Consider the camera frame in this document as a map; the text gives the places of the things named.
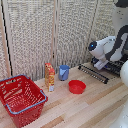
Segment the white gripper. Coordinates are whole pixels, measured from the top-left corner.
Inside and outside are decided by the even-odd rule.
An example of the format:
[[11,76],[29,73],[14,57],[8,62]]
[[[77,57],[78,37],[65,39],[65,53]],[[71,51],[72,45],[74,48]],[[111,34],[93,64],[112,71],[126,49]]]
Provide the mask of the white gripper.
[[98,70],[101,70],[106,64],[108,63],[108,60],[99,60],[97,63],[94,64],[94,67]]

